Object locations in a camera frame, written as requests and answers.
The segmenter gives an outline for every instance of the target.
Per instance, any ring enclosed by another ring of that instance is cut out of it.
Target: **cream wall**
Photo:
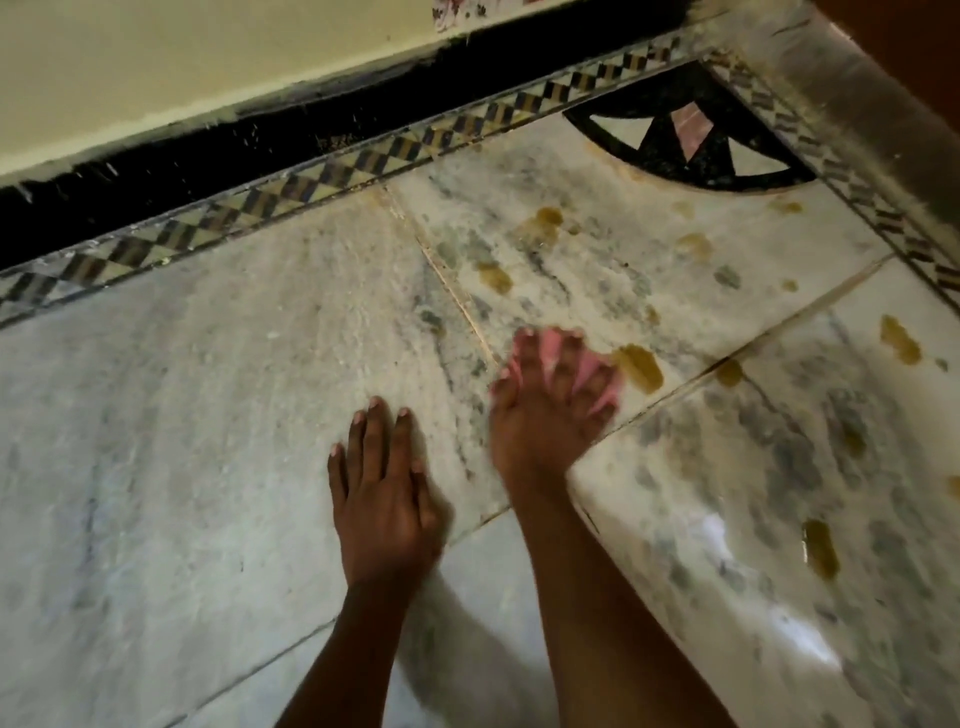
[[[490,22],[563,1],[505,5]],[[432,0],[0,0],[0,182],[467,30],[438,34],[431,9]]]

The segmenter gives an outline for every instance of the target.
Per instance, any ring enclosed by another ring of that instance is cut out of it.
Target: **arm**
[[[330,453],[347,598],[276,728],[378,728],[383,720],[403,618],[441,550],[441,519],[422,464],[411,460],[412,426],[400,410],[385,458],[386,405],[374,398],[354,416],[346,451],[338,444]]]
[[[518,346],[522,388],[494,385],[492,455],[530,551],[564,726],[733,727],[570,500],[566,472],[613,414],[590,413],[612,368],[571,395],[579,337],[564,338],[550,381],[536,334]]]

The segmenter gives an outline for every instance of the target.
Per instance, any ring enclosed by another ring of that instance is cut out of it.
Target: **white triangle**
[[[730,156],[733,160],[733,171],[736,172],[737,177],[769,175],[790,168],[790,165],[784,164],[779,159],[765,157],[760,152],[755,152],[733,139],[730,139]]]
[[[643,137],[650,131],[650,125],[654,123],[653,119],[617,119],[610,116],[590,117],[590,121],[595,122],[605,132],[611,133],[617,139],[622,141],[628,147],[639,149],[643,143]]]

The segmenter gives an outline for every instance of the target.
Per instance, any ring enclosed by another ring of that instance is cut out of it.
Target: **checkered tile border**
[[[690,29],[0,273],[0,328],[702,53]]]
[[[803,119],[735,54],[714,50],[705,62],[821,180],[960,311],[960,269],[936,243],[816,138]]]

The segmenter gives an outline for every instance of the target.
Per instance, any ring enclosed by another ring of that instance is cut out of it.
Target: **pink diamond shape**
[[[695,101],[691,101],[682,109],[672,111],[670,118],[673,119],[673,128],[677,131],[684,157],[690,161],[700,149],[700,145],[704,143],[707,134],[713,129],[713,122],[704,116]]]

